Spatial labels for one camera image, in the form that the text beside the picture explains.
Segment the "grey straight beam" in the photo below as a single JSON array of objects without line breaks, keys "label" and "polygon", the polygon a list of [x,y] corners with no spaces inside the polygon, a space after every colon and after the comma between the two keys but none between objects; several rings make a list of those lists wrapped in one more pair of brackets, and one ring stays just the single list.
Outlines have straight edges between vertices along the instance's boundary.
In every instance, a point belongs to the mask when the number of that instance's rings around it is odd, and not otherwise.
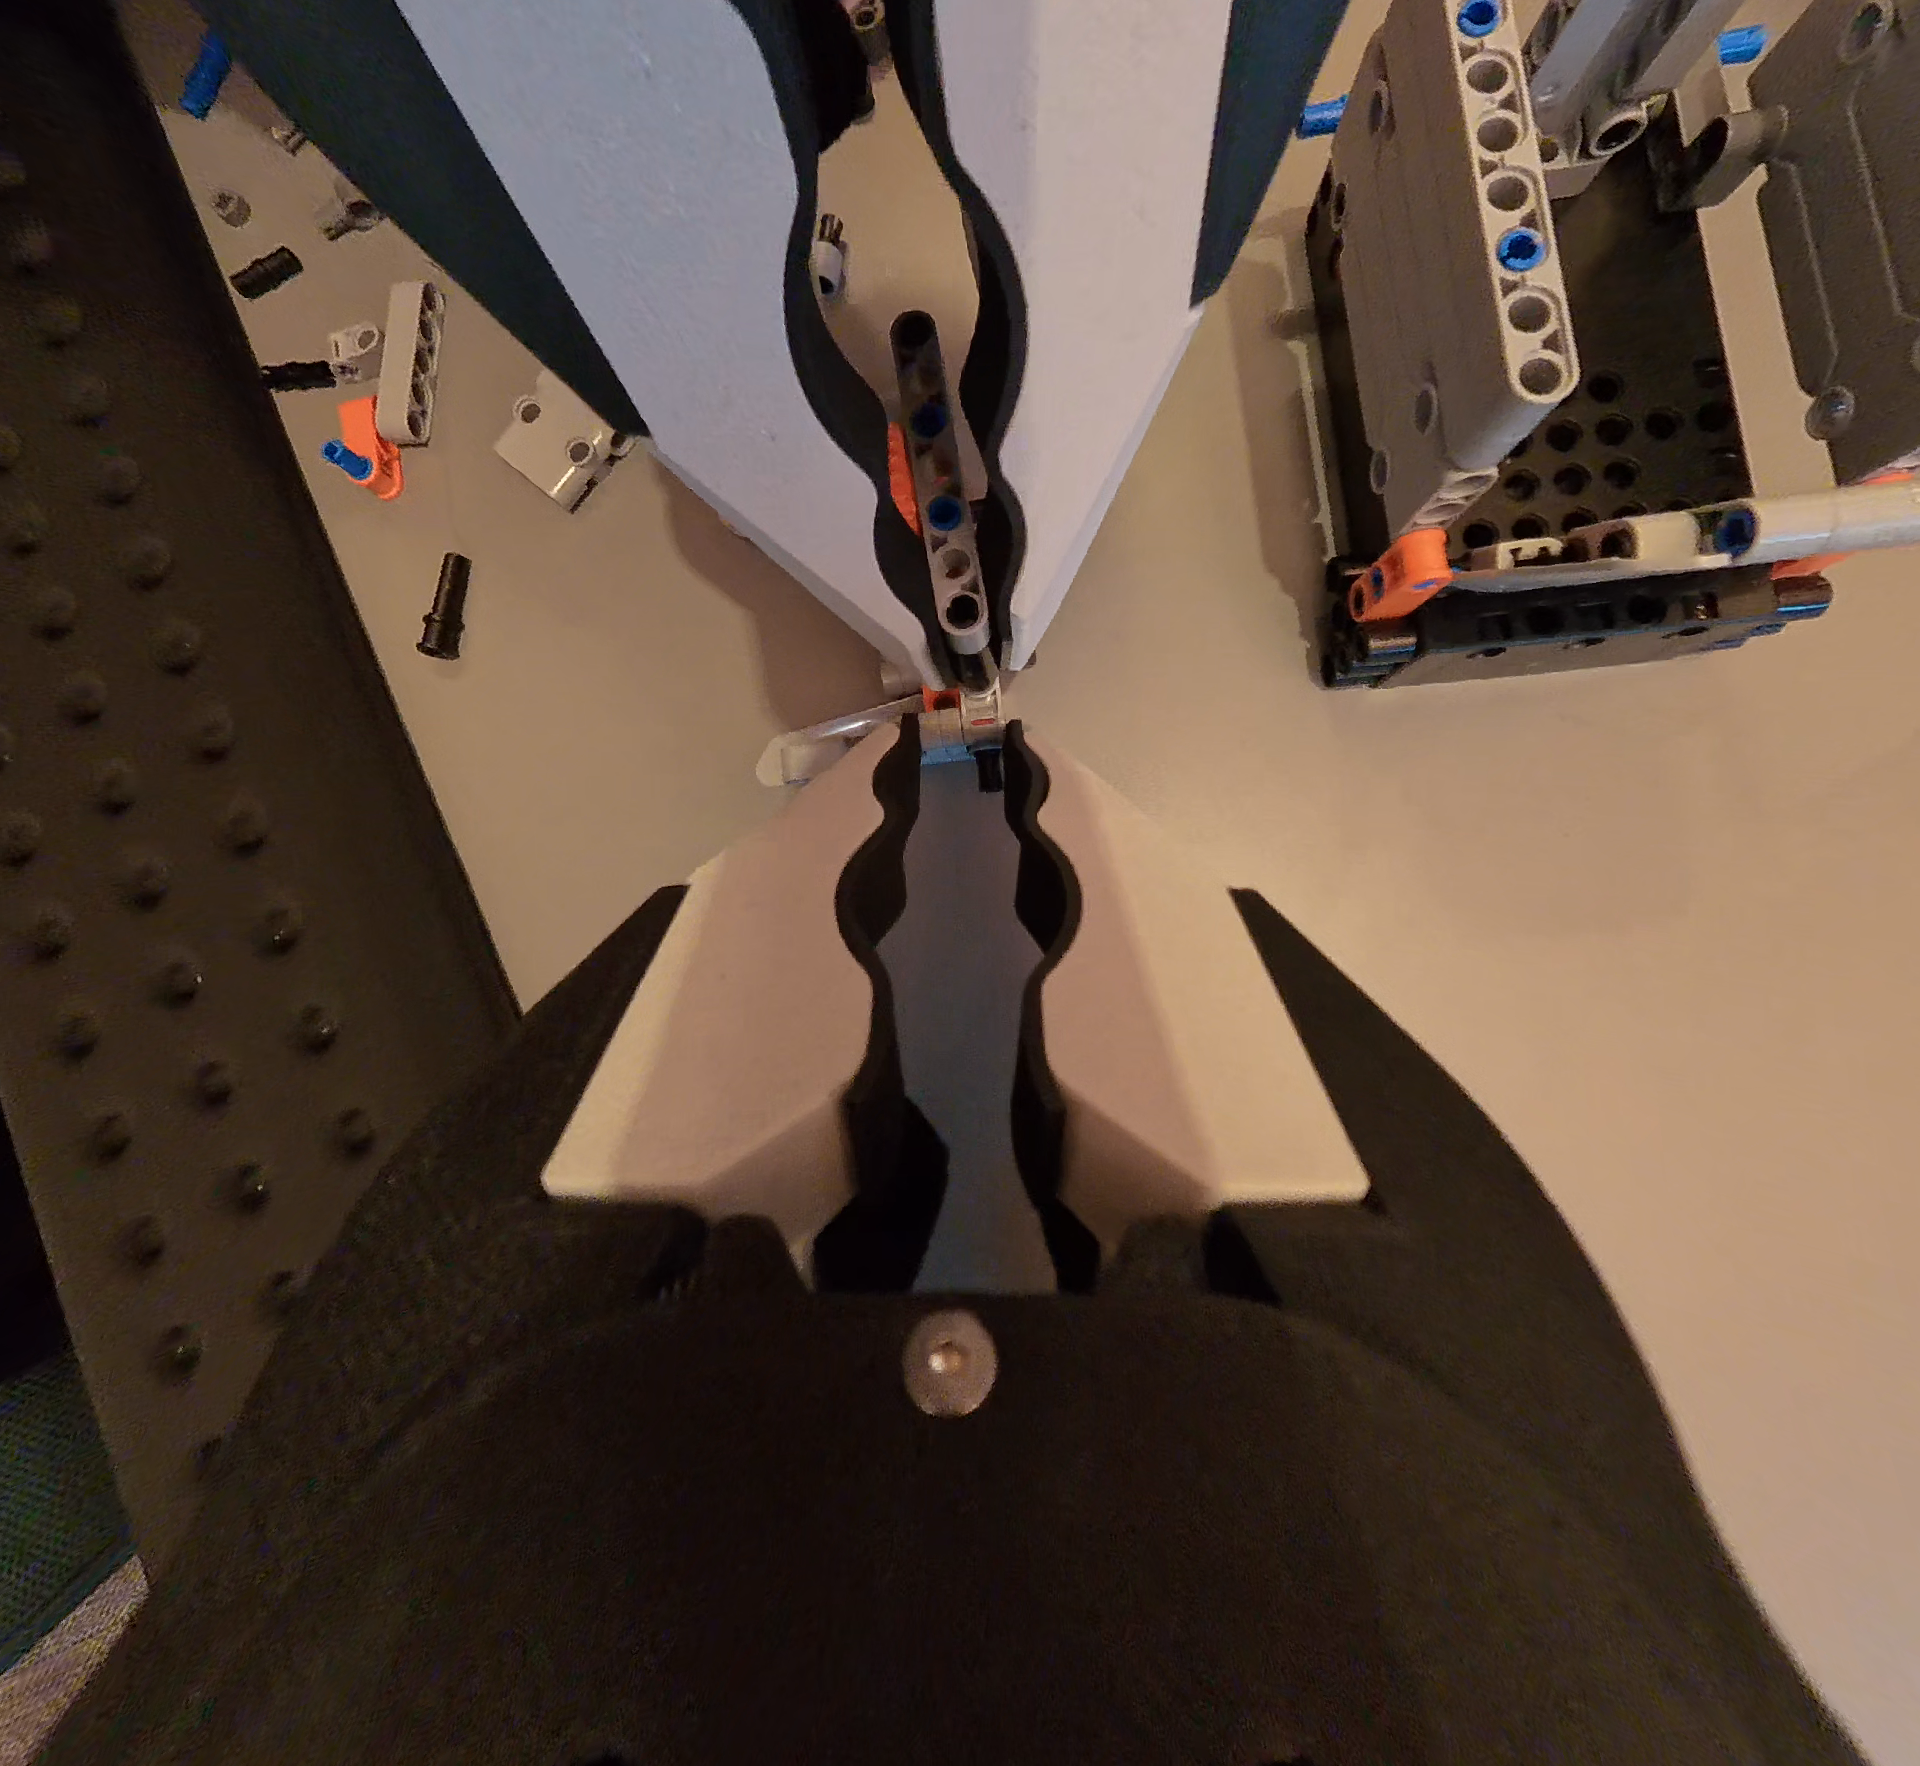
[{"label": "grey straight beam", "polygon": [[442,381],[444,290],[399,280],[390,290],[374,381],[374,432],[396,448],[420,448],[431,432]]}]

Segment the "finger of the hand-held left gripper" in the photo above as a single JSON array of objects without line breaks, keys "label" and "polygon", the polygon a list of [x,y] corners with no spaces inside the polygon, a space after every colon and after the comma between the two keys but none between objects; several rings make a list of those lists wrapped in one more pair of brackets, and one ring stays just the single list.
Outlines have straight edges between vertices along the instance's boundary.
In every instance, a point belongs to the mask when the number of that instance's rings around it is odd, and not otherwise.
[{"label": "finger of the hand-held left gripper", "polygon": [[1201,318],[1195,262],[1231,0],[890,0],[924,141],[967,217],[966,417],[1019,513],[1019,672]]},{"label": "finger of the hand-held left gripper", "polygon": [[807,270],[866,61],[837,0],[396,0],[666,474],[936,676],[886,409]]}]

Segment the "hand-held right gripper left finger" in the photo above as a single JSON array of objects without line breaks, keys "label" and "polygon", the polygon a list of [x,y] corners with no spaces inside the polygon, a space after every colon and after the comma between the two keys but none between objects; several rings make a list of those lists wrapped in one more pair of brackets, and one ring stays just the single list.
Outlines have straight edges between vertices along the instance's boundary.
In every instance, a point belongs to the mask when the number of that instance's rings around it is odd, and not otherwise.
[{"label": "hand-held right gripper left finger", "polygon": [[565,1202],[764,1218],[824,1288],[907,1288],[946,1141],[907,1098],[879,960],[917,824],[913,732],[874,732],[698,867],[550,1158]]}]

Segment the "black pin with grey connector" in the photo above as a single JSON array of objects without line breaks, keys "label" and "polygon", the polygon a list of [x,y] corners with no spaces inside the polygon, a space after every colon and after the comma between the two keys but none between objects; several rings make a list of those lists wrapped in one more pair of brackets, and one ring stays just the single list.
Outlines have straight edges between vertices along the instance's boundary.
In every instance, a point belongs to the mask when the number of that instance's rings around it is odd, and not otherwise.
[{"label": "black pin with grey connector", "polygon": [[384,333],[371,321],[331,329],[321,358],[264,361],[257,381],[270,392],[305,392],[371,385],[380,369]]}]

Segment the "black studded mat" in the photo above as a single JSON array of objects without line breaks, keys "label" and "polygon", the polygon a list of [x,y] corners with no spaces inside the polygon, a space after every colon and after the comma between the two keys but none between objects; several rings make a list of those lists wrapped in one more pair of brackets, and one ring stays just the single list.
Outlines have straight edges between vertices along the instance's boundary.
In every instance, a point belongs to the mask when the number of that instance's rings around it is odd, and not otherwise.
[{"label": "black studded mat", "polygon": [[516,1024],[102,0],[3,0],[3,1115],[132,1539]]}]

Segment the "dark grey holed beam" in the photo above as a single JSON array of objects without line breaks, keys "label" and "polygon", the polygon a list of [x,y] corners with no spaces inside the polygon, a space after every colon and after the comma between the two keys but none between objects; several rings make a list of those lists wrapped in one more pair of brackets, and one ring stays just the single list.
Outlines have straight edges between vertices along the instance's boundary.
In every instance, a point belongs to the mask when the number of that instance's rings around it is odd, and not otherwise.
[{"label": "dark grey holed beam", "polygon": [[889,345],[900,387],[903,463],[946,666],[953,688],[986,695],[996,686],[990,612],[940,329],[927,312],[903,309],[894,316]]}]

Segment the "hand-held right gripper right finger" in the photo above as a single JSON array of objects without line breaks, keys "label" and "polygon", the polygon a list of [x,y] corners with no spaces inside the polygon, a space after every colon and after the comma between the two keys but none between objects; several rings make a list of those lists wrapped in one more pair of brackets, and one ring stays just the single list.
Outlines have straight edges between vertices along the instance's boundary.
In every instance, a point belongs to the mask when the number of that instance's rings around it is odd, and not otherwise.
[{"label": "hand-held right gripper right finger", "polygon": [[1040,951],[1012,1148],[1053,1285],[1093,1288],[1139,1225],[1361,1202],[1364,1163],[1231,888],[1022,726],[1003,732],[1003,809]]}]

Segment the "light grey panel piece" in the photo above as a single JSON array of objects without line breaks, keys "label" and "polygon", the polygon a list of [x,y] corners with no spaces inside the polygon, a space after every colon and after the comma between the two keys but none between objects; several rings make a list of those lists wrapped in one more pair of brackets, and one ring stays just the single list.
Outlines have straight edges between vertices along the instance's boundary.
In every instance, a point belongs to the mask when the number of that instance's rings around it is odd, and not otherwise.
[{"label": "light grey panel piece", "polygon": [[492,441],[492,457],[548,501],[576,513],[635,445],[635,432],[611,428],[578,392],[542,368],[533,387],[513,401],[510,421]]}]

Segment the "grey black robot model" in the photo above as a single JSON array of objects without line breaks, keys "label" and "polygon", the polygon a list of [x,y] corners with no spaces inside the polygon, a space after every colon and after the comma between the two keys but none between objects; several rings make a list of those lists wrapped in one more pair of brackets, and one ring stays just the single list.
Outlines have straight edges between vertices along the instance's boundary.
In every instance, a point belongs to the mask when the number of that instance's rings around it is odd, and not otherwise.
[{"label": "grey black robot model", "polygon": [[1323,688],[1732,652],[1917,554],[1917,0],[1393,0],[1301,131]]}]

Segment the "small orange piece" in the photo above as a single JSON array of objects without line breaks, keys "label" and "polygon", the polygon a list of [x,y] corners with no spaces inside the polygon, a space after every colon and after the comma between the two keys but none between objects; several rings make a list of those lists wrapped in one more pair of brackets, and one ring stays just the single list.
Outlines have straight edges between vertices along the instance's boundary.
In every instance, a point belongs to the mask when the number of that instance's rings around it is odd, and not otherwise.
[{"label": "small orange piece", "polygon": [[334,414],[338,431],[321,445],[321,460],[374,501],[396,501],[404,494],[404,464],[399,448],[374,428],[374,401],[346,399]]}]

